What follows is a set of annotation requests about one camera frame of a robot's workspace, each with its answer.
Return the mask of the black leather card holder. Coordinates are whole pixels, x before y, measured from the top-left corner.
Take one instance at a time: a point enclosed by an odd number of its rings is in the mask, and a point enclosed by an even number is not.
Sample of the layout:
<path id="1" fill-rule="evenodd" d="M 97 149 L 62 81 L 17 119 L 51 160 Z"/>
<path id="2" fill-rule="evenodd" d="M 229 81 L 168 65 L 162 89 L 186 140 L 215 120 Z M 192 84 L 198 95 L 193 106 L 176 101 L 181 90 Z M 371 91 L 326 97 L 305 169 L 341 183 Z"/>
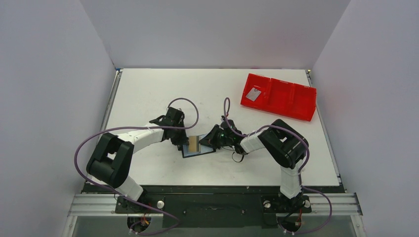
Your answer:
<path id="1" fill-rule="evenodd" d="M 188 143 L 181 146 L 183 158 L 191 158 L 210 153 L 215 153 L 216 149 L 211 146 L 202 145 L 200 140 L 205 138 L 207 134 L 188 136 Z"/>

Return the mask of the silver grey credit card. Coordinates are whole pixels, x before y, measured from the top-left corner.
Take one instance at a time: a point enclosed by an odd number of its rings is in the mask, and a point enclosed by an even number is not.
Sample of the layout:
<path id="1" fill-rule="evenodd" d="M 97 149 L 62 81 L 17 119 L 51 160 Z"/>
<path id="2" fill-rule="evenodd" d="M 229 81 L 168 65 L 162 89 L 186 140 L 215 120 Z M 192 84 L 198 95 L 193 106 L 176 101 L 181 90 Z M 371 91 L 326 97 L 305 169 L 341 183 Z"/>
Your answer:
<path id="1" fill-rule="evenodd" d="M 250 91 L 246 94 L 246 98 L 251 101 L 256 101 L 256 99 L 260 96 L 261 91 L 255 87 L 252 87 Z"/>

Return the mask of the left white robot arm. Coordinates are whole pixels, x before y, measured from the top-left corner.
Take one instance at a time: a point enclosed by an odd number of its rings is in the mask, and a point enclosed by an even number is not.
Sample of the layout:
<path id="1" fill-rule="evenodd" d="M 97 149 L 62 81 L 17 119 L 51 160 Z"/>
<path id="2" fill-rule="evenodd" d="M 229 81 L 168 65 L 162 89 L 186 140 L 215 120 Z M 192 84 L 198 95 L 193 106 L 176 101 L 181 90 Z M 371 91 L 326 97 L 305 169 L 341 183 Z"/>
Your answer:
<path id="1" fill-rule="evenodd" d="M 128 197 L 128 206 L 134 212 L 144 211 L 147 207 L 144 189 L 129 176 L 133 154 L 165 140 L 177 147 L 187 144 L 184 118 L 181 110 L 169 107 L 165 115 L 149 121 L 145 129 L 103 134 L 87 163 L 87 173 Z"/>

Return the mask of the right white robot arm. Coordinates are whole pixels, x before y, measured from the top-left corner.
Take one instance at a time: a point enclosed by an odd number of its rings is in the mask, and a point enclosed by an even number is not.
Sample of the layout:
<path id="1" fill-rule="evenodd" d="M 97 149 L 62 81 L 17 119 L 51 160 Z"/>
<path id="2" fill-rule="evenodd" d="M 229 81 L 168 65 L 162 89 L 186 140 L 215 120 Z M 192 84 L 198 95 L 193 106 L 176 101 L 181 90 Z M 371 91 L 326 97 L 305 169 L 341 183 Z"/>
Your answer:
<path id="1" fill-rule="evenodd" d="M 220 149 L 233 148 L 235 153 L 246 156 L 266 149 L 281 167 L 279 206 L 291 211 L 298 205 L 298 195 L 302 192 L 301 170 L 309 157 L 308 141 L 281 119 L 250 134 L 239 131 L 231 119 L 224 120 L 202 139 L 199 144 Z"/>

